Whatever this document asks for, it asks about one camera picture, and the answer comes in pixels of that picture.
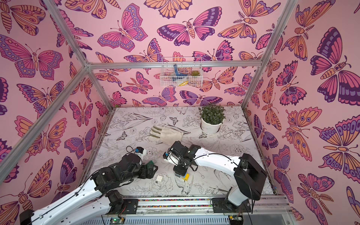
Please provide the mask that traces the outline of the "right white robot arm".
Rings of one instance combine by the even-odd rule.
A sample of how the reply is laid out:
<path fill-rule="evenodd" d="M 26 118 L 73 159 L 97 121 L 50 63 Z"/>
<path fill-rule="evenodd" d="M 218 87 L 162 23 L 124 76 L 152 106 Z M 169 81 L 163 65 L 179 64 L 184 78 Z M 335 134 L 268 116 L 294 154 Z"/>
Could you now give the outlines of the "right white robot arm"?
<path fill-rule="evenodd" d="M 259 201 L 267 179 L 265 170 L 247 153 L 227 156 L 199 145 L 188 148 L 176 141 L 164 152 L 163 159 L 173 164 L 173 171 L 181 177 L 187 174 L 189 168 L 196 171 L 199 167 L 209 167 L 228 174 L 236 181 L 236 186 L 230 188 L 227 194 L 227 201 L 234 206 L 248 199 Z"/>

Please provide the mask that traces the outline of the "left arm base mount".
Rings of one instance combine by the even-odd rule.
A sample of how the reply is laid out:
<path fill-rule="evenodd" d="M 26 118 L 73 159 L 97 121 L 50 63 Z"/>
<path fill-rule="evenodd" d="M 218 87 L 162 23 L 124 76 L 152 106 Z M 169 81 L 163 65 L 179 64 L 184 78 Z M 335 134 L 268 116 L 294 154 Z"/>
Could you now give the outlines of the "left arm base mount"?
<path fill-rule="evenodd" d="M 109 191 L 105 197 L 110 201 L 107 214 L 136 214 L 139 199 L 124 197 L 118 190 Z"/>

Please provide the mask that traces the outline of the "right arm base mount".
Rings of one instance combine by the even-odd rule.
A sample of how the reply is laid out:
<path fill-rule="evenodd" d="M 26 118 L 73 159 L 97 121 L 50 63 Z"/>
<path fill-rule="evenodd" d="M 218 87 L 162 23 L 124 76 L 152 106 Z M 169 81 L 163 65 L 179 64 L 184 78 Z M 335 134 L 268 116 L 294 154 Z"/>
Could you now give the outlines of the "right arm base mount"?
<path fill-rule="evenodd" d="M 251 204 L 245 200 L 240 206 L 236 206 L 225 198 L 213 198 L 210 204 L 214 213 L 242 213 L 252 212 Z"/>

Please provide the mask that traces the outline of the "dark green lego brick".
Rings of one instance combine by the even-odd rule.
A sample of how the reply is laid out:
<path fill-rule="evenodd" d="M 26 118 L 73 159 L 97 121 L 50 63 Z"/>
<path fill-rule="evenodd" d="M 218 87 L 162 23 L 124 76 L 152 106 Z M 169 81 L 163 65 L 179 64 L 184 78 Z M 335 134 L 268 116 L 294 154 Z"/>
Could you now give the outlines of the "dark green lego brick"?
<path fill-rule="evenodd" d="M 154 162 L 153 162 L 153 161 L 150 161 L 150 162 L 147 164 L 147 166 L 149 166 L 149 167 L 154 166 Z"/>

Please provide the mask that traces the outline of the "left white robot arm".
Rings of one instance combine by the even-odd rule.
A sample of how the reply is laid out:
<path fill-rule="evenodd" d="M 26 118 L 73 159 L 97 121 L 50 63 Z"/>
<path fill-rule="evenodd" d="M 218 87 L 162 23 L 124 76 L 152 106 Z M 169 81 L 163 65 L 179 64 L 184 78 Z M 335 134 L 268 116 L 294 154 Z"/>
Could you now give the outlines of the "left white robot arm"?
<path fill-rule="evenodd" d="M 55 225 L 96 198 L 104 199 L 108 212 L 122 213 L 124 200 L 117 188 L 131 184 L 134 179 L 152 179 L 158 166 L 149 162 L 143 164 L 142 154 L 128 153 L 120 162 L 103 167 L 66 196 L 40 210 L 25 210 L 20 214 L 21 225 Z"/>

